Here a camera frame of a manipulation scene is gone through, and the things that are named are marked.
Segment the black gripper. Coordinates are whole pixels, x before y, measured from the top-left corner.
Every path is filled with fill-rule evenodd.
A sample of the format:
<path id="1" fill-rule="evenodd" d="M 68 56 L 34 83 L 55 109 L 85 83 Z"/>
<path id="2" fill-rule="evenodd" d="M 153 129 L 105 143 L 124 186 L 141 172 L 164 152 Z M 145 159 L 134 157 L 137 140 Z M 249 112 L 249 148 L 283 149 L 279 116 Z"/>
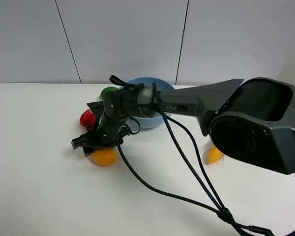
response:
<path id="1" fill-rule="evenodd" d="M 82 134 L 71 141 L 73 149 L 83 148 L 84 156 L 94 153 L 94 148 L 108 148 L 118 139 L 118 133 L 129 117 L 141 117 L 138 97 L 144 85 L 124 86 L 109 91 L 103 100 L 104 111 L 94 131 Z"/>

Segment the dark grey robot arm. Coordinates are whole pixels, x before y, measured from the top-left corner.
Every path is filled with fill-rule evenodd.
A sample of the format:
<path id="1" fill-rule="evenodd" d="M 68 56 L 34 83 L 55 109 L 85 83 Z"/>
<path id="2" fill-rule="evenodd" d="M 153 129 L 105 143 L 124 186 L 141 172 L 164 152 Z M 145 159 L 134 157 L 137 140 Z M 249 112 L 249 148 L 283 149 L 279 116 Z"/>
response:
<path id="1" fill-rule="evenodd" d="M 295 175 L 295 87 L 268 78 L 232 79 L 216 84 L 160 90 L 111 76 L 119 86 L 101 102 L 88 104 L 95 117 L 73 148 L 90 155 L 114 147 L 128 134 L 130 117 L 167 113 L 195 117 L 204 136 L 225 155 L 260 168 Z"/>

